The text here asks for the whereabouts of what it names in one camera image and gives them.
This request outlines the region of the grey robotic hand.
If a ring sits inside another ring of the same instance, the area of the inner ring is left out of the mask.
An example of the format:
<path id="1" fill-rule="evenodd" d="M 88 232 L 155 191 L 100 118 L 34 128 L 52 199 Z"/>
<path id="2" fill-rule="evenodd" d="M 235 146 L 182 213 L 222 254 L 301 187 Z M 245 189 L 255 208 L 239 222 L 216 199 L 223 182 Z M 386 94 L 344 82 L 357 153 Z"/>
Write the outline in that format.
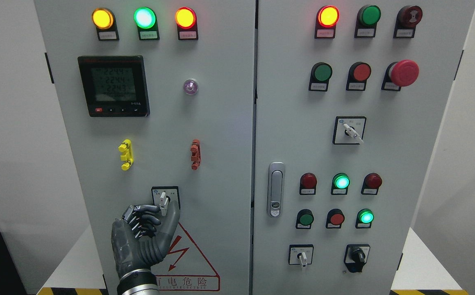
<path id="1" fill-rule="evenodd" d="M 168 254 L 179 224 L 180 206 L 171 201 L 162 215 L 159 206 L 130 205 L 112 224 L 111 242 L 120 279 L 128 273 L 150 269 Z"/>

